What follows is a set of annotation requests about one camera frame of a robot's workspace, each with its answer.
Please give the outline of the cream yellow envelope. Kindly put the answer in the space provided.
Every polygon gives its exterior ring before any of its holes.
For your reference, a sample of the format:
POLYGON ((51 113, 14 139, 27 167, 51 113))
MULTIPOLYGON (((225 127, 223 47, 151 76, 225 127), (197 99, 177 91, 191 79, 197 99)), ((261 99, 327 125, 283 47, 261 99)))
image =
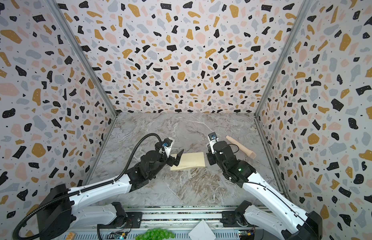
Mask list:
POLYGON ((171 171, 183 171, 194 168, 205 168, 205 156, 203 152, 182 154, 178 166, 170 167, 171 171))

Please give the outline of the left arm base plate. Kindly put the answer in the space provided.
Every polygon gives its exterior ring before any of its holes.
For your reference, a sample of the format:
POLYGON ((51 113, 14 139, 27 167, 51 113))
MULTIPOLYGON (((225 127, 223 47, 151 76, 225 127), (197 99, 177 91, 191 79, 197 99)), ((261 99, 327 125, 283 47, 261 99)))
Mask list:
POLYGON ((139 229, 142 221, 142 212, 127 212, 126 216, 117 216, 108 225, 98 225, 99 229, 139 229))

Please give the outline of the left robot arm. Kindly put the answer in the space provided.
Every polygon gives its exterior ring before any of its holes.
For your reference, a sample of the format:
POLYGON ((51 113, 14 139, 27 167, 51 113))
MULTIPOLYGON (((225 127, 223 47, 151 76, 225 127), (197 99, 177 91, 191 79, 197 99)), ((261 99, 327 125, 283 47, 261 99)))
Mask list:
POLYGON ((41 203, 37 212, 38 237, 41 240, 56 238, 70 228, 89 225, 119 227, 127 221, 120 203, 112 203, 100 210, 90 205, 112 196, 127 194, 146 186, 164 166, 178 166, 183 151, 170 155, 170 148, 152 150, 140 158, 140 162, 125 171, 122 176, 95 184, 68 189, 65 184, 54 187, 41 203))

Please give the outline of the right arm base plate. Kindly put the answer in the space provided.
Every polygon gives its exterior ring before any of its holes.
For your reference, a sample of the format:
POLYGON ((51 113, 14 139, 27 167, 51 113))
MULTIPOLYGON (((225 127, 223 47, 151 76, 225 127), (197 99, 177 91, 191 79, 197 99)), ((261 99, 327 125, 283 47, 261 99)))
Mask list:
POLYGON ((220 222, 225 228, 253 228, 258 227, 244 220, 240 220, 239 215, 235 211, 223 211, 220 222))

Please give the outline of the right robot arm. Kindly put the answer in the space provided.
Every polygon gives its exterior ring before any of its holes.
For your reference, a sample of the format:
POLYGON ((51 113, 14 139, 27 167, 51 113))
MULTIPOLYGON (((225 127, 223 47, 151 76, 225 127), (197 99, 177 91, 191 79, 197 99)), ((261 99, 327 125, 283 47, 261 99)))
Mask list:
POLYGON ((255 225, 280 240, 320 240, 323 237, 323 219, 293 204, 274 189, 249 163, 238 160, 225 141, 211 140, 207 157, 217 164, 230 182, 260 200, 268 209, 262 211, 249 201, 243 201, 234 211, 232 224, 255 225))

